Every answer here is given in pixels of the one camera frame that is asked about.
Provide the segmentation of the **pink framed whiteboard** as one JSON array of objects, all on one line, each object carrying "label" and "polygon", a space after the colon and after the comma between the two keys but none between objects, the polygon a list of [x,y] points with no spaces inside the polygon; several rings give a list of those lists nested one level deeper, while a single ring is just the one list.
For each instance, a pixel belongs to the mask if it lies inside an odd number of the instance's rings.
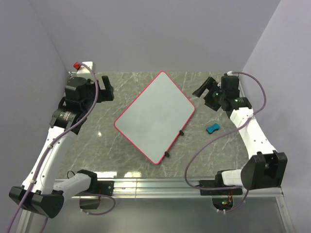
[{"label": "pink framed whiteboard", "polygon": [[164,71],[114,121],[114,127],[157,165],[195,112],[195,106]]}]

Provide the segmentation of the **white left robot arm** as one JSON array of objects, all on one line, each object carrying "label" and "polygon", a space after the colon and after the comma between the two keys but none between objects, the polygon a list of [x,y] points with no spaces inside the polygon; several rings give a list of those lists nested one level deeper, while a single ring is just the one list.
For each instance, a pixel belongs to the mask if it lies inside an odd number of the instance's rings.
[{"label": "white left robot arm", "polygon": [[74,77],[68,80],[65,95],[53,112],[46,142],[33,169],[21,186],[13,186],[9,192],[9,197],[22,209],[54,218],[64,202],[79,193],[103,194],[97,174],[84,169],[64,182],[54,183],[64,156],[80,131],[81,126],[74,124],[79,120],[85,123],[93,103],[114,99],[109,78],[102,76],[102,81],[104,89],[96,90],[91,79]]}]

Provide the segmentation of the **blue bone-shaped eraser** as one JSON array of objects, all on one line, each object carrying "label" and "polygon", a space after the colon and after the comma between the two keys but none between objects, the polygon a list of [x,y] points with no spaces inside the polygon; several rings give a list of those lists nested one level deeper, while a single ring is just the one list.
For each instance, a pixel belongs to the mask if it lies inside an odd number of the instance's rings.
[{"label": "blue bone-shaped eraser", "polygon": [[217,123],[214,123],[213,125],[209,126],[206,128],[206,131],[209,133],[209,134],[212,134],[214,133],[215,131],[218,131],[220,129],[220,125],[217,124]]}]

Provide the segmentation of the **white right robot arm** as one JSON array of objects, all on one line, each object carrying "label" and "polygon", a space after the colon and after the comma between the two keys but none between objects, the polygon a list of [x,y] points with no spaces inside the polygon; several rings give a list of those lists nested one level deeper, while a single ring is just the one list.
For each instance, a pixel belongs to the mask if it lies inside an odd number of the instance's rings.
[{"label": "white right robot arm", "polygon": [[288,162],[283,152],[278,152],[268,141],[256,118],[255,111],[246,97],[240,97],[239,77],[225,74],[221,82],[212,77],[193,92],[200,97],[205,90],[205,105],[214,111],[222,109],[239,130],[249,160],[242,169],[218,171],[211,190],[220,194],[230,189],[247,190],[279,187]]}]

